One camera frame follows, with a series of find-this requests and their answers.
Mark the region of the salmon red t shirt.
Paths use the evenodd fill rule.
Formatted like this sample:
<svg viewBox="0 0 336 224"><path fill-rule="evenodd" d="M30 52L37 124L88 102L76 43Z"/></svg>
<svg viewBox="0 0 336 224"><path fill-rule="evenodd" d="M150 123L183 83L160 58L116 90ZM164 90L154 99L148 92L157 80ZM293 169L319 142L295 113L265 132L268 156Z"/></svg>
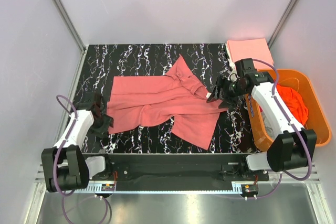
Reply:
<svg viewBox="0 0 336 224"><path fill-rule="evenodd" d="M107 105L113 118L109 133L174 118L173 134L207 150L220 113L228 110L220 108L220 101L207 102L208 94L182 56L163 76L115 76Z"/></svg>

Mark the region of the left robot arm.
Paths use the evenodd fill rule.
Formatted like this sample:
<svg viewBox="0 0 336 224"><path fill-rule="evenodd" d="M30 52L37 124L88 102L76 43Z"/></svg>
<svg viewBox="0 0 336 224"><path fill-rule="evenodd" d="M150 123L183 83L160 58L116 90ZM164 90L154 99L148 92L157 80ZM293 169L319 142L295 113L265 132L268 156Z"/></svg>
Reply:
<svg viewBox="0 0 336 224"><path fill-rule="evenodd" d="M41 162L47 191L68 196L75 190L85 189L93 176L105 171L105 157L84 158L81 148L88 133L107 137L113 118L104 113L101 94L88 93L76 105L63 95L56 96L58 102L61 98L71 106L71 110L66 109L70 120L54 146L42 151Z"/></svg>

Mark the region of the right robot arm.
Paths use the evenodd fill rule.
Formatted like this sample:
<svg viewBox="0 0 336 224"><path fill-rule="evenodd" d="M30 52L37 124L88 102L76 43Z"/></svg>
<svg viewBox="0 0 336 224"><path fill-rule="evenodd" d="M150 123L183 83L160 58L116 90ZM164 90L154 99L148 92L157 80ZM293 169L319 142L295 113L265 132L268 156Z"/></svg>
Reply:
<svg viewBox="0 0 336 224"><path fill-rule="evenodd" d="M218 76L207 102L220 100L220 109L231 108L238 97L250 95L263 110L276 138L267 151L246 157L248 169L284 172L294 178L290 173L292 169L306 167L306 175L296 178L306 180L312 172L317 135L314 130L306 130L283 102L277 90L280 74L276 73L276 77L272 78L268 72L258 71L255 62L257 59L252 58L237 61L237 79L234 81Z"/></svg>

